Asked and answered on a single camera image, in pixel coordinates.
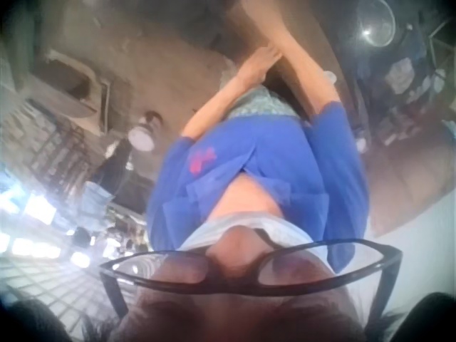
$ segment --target eyeglass frame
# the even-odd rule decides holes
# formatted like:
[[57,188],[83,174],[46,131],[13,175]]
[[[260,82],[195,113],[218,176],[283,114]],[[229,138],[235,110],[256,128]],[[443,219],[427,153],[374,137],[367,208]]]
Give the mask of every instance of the eyeglass frame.
[[[335,276],[331,279],[324,279],[308,284],[293,284],[293,285],[263,285],[259,283],[259,272],[262,270],[262,265],[267,263],[273,257],[281,254],[290,254],[299,250],[306,250],[320,246],[332,246],[334,244],[363,244],[370,247],[383,255],[383,258],[359,270],[352,271],[347,274]],[[189,256],[198,256],[206,258],[208,261],[207,275],[203,281],[197,284],[176,284],[163,281],[155,281],[152,279],[144,279],[139,276],[125,274],[113,269],[115,264],[119,264],[126,260],[152,254],[180,254]],[[362,278],[366,278],[377,271],[382,271],[380,282],[378,284],[377,293],[375,294],[366,329],[381,317],[385,310],[386,304],[393,292],[396,280],[398,278],[400,264],[402,262],[403,253],[401,250],[376,242],[364,239],[336,239],[331,241],[312,242],[310,244],[302,244],[295,247],[283,248],[265,254],[256,260],[249,268],[248,272],[239,279],[227,281],[223,276],[220,276],[218,268],[214,263],[203,254],[195,252],[183,251],[155,251],[143,252],[131,256],[124,256],[116,260],[108,261],[101,264],[100,279],[105,287],[106,294],[113,305],[114,311],[120,319],[128,313],[128,307],[123,298],[120,285],[117,279],[131,281],[136,286],[153,289],[156,291],[170,292],[174,294],[187,295],[204,295],[204,294],[239,294],[243,296],[255,297],[290,297],[303,296],[307,294],[315,294],[317,292],[328,291],[353,283]]]

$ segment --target hand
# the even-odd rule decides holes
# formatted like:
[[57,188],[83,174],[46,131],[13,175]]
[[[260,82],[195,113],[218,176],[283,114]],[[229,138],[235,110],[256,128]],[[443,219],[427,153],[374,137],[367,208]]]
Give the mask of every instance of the hand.
[[259,48],[242,64],[236,79],[243,89],[248,91],[259,86],[266,79],[270,68],[282,57],[282,54],[272,45]]
[[276,0],[241,0],[247,16],[271,42],[277,43],[288,32]]

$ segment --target black eyeglasses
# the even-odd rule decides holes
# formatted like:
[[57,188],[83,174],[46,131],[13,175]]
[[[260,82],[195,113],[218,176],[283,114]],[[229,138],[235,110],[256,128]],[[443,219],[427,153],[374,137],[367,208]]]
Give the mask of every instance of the black eyeglasses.
[[[324,261],[328,247],[349,247],[361,257],[334,274]],[[235,279],[224,277],[222,270],[204,254],[176,251],[146,252],[109,261],[100,266],[100,277],[113,308],[122,318],[128,307],[118,281],[174,294],[287,297],[337,289],[382,271],[369,325],[381,317],[401,261],[402,252],[394,247],[344,239],[276,250],[251,265],[243,277]]]

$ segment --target blue shirt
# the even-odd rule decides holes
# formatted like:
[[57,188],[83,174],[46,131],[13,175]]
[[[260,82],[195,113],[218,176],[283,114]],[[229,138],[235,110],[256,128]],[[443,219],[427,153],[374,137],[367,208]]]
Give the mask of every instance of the blue shirt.
[[[314,241],[361,238],[369,202],[366,176],[340,103],[305,126],[285,115],[234,118],[194,141],[180,138],[168,152],[147,207],[155,250],[178,249],[209,216],[230,182],[252,176],[284,218]],[[330,248],[336,270],[353,247]]]

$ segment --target nose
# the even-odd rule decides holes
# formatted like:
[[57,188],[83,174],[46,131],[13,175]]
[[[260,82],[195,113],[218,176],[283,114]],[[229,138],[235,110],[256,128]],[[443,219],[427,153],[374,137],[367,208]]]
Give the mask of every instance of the nose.
[[243,276],[256,260],[273,250],[253,229],[235,226],[228,229],[206,251],[206,255],[226,277],[236,278]]

